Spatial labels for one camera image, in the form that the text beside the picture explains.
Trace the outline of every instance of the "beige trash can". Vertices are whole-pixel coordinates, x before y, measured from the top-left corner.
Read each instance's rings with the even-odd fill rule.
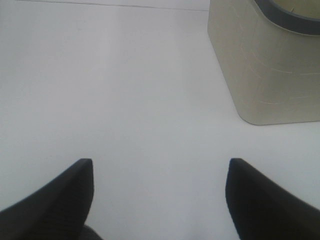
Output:
[[[208,33],[242,119],[320,121],[320,0],[211,0]]]

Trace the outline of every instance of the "plastic bin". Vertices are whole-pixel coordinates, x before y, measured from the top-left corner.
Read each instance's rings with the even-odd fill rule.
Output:
[[[320,120],[320,0],[211,0],[208,33],[242,119]]]

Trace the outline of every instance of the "black rim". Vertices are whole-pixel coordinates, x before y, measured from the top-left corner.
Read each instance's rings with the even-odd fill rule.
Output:
[[[0,211],[0,239],[78,239],[93,196],[92,160],[80,159],[38,191]]]
[[[273,0],[254,0],[263,14],[274,24],[307,35],[320,35],[320,19],[305,17],[285,10]]]

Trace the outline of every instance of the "trash can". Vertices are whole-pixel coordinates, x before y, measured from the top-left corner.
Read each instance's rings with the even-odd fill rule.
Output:
[[[320,0],[210,0],[208,33],[242,119],[320,121]]]

